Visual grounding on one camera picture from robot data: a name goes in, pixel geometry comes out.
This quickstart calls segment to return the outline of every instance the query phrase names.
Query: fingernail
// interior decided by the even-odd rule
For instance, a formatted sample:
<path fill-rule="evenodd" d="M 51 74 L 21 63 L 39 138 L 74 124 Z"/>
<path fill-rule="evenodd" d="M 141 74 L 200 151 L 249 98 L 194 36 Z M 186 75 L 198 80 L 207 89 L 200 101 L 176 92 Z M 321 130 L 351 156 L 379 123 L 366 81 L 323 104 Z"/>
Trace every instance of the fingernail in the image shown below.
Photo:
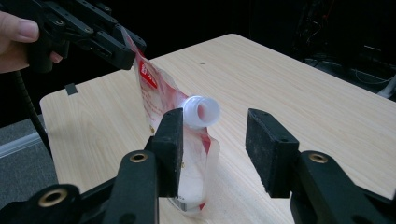
<path fill-rule="evenodd" d="M 20 27 L 18 33 L 25 38 L 34 39 L 38 38 L 38 26 L 34 21 L 20 20 Z"/>

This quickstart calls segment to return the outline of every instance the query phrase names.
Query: wooden table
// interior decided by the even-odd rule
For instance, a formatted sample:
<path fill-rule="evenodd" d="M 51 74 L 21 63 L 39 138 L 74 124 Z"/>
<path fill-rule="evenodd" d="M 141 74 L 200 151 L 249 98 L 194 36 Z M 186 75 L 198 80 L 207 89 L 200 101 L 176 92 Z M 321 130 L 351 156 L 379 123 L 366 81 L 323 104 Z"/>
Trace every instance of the wooden table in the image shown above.
<path fill-rule="evenodd" d="M 332 156 L 356 185 L 392 198 L 396 104 L 239 35 L 225 35 L 151 60 L 179 88 L 221 106 L 209 133 L 219 140 L 206 220 L 160 199 L 161 223 L 293 223 L 289 199 L 271 199 L 245 149 L 248 109 L 272 114 L 300 151 Z M 40 104 L 60 183 L 91 189 L 117 174 L 121 158 L 149 139 L 133 69 L 45 96 Z"/>

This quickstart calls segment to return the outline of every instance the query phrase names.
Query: gray carpet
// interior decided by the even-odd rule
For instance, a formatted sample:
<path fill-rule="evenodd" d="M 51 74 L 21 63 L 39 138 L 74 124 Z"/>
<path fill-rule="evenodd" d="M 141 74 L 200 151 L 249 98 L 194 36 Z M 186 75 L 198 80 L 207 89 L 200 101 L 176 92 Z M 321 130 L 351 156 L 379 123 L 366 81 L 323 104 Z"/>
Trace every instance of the gray carpet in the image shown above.
<path fill-rule="evenodd" d="M 29 119 L 3 127 L 0 146 L 33 133 L 35 127 Z M 0 159 L 0 209 L 11 202 L 26 201 L 39 190 L 57 183 L 52 158 L 38 139 Z"/>

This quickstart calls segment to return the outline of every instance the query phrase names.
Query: red label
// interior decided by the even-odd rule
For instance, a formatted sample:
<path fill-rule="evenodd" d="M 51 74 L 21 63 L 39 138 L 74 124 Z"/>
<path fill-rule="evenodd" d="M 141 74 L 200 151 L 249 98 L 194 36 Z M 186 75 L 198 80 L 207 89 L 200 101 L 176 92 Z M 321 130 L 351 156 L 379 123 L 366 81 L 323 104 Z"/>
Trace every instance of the red label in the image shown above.
<path fill-rule="evenodd" d="M 149 70 L 146 68 L 143 61 L 140 62 L 139 67 L 140 67 L 139 69 L 140 76 L 142 76 L 142 78 L 145 79 L 148 82 L 148 84 L 150 84 L 154 89 L 157 89 L 157 82 L 149 73 Z"/>

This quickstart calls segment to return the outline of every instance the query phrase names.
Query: black cable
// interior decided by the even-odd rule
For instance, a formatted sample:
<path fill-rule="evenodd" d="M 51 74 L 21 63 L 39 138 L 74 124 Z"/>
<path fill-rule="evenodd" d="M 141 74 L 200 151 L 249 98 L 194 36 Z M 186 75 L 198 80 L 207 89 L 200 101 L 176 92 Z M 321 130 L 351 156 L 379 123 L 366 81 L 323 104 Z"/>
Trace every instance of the black cable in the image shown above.
<path fill-rule="evenodd" d="M 29 119 L 30 119 L 30 121 L 32 121 L 33 125 L 35 126 L 35 130 L 38 132 L 38 135 L 40 135 L 40 138 L 43 141 L 44 146 L 47 148 L 49 155 L 52 157 L 52 153 L 50 151 L 50 141 L 47 136 L 47 132 L 44 129 L 43 125 L 41 124 L 41 121 L 38 118 L 37 113 L 35 112 L 35 106 L 33 105 L 32 100 L 30 99 L 29 92 L 26 90 L 26 87 L 24 85 L 24 82 L 23 82 L 23 79 L 21 76 L 21 71 L 13 72 L 13 76 L 14 76 L 17 88 L 19 90 L 19 93 L 21 95 L 21 98 L 24 102 L 26 111 L 29 114 Z"/>

